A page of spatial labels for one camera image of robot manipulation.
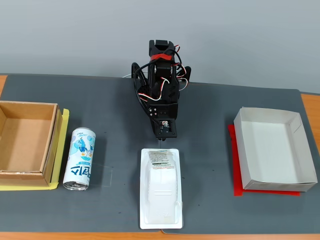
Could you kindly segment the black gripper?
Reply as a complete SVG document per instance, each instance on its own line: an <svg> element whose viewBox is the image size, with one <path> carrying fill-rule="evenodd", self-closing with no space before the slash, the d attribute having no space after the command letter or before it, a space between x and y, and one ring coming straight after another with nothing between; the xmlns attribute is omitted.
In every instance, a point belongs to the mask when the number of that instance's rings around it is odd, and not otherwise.
<svg viewBox="0 0 320 240"><path fill-rule="evenodd" d="M148 117L155 137L159 141L177 137L176 119L178 104L151 104L148 108Z"/></svg>

